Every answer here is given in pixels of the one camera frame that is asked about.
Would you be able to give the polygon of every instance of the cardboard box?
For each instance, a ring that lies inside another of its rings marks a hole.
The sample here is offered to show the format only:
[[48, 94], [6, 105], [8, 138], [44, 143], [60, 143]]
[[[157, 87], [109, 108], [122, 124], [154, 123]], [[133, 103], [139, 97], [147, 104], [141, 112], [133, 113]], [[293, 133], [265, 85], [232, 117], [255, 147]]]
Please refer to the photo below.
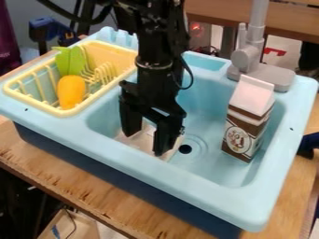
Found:
[[274, 104], [274, 85], [245, 75], [229, 101], [222, 150], [250, 162], [262, 144]]

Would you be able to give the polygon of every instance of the red light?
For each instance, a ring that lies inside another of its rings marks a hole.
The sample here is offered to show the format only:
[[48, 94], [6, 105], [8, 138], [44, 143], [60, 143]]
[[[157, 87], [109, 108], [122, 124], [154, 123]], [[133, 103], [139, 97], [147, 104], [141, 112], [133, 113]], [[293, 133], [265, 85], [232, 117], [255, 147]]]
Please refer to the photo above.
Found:
[[190, 35], [195, 37], [202, 37], [204, 28], [198, 22], [192, 22], [190, 24]]

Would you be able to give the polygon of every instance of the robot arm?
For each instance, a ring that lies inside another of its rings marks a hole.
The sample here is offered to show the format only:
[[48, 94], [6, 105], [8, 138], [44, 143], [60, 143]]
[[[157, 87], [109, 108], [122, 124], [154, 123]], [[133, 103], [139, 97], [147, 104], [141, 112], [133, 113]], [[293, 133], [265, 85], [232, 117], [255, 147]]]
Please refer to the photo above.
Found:
[[143, 118], [154, 122], [157, 130], [153, 151], [160, 156], [173, 148], [184, 131], [186, 112], [175, 101], [179, 90], [184, 89], [181, 87], [184, 69], [191, 74], [181, 56], [189, 40], [184, 0], [140, 1], [134, 5], [131, 2], [118, 1], [120, 7], [130, 10], [135, 18], [134, 32], [139, 40], [135, 60], [137, 83], [120, 83], [122, 130], [126, 136], [131, 136], [142, 129]]

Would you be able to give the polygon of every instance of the orange toy fruit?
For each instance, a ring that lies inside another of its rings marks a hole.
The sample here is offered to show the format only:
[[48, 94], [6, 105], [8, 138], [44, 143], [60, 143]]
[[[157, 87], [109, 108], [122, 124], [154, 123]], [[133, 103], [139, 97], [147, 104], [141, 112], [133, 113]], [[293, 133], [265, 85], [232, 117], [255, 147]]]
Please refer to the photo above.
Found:
[[83, 101], [85, 81], [79, 76], [64, 76], [58, 82], [57, 95], [62, 109], [71, 109]]

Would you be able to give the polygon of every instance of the carton label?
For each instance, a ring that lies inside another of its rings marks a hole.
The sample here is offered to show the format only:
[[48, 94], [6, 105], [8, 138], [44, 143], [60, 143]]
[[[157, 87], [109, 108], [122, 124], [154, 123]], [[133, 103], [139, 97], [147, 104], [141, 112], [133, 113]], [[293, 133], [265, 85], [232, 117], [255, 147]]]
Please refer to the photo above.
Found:
[[251, 140], [248, 133], [236, 126], [227, 129], [226, 142], [230, 150], [235, 153], [245, 153], [251, 147]]

